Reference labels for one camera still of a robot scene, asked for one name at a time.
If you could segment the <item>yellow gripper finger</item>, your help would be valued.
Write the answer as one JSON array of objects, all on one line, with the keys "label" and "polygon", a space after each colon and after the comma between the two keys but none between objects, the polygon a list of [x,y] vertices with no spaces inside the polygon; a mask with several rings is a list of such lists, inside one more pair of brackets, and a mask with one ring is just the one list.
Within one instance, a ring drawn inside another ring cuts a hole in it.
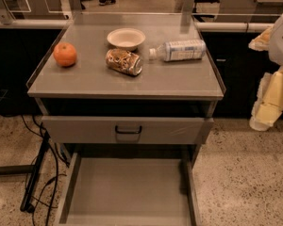
[{"label": "yellow gripper finger", "polygon": [[271,27],[265,29],[260,35],[249,42],[248,47],[255,51],[267,51],[269,49],[271,31]]},{"label": "yellow gripper finger", "polygon": [[254,130],[267,131],[274,126],[282,112],[283,66],[275,73],[265,73],[261,78],[249,125]]}]

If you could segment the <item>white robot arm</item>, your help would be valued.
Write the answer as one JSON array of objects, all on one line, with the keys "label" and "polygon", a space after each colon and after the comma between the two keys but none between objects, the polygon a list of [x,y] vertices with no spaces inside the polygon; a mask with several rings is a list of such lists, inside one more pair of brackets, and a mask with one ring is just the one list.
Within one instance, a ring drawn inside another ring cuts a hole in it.
[{"label": "white robot arm", "polygon": [[249,121],[252,129],[267,131],[283,112],[283,13],[272,27],[251,40],[249,47],[267,51],[269,59],[279,66],[275,73],[265,73],[261,78]]}]

